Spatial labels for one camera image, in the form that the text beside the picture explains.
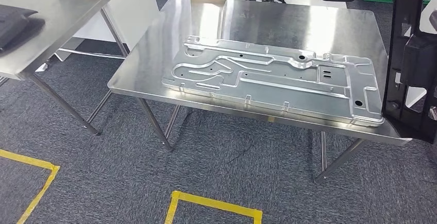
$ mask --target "gray carpet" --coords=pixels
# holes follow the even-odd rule
[[[114,44],[95,41],[82,49],[117,53]],[[88,116],[120,63],[74,55],[39,75]],[[149,104],[165,127],[174,106]],[[317,185],[316,131],[182,108],[170,139],[175,151],[167,152],[135,100],[120,95],[93,125],[101,136],[30,82],[0,88],[0,148],[61,166],[28,223],[164,223],[174,190],[262,210],[263,223],[437,222],[437,153],[421,141],[369,143]],[[330,163],[351,139],[327,138]],[[0,223],[13,223],[47,173],[1,158],[0,165]],[[174,223],[251,219],[181,202]]]

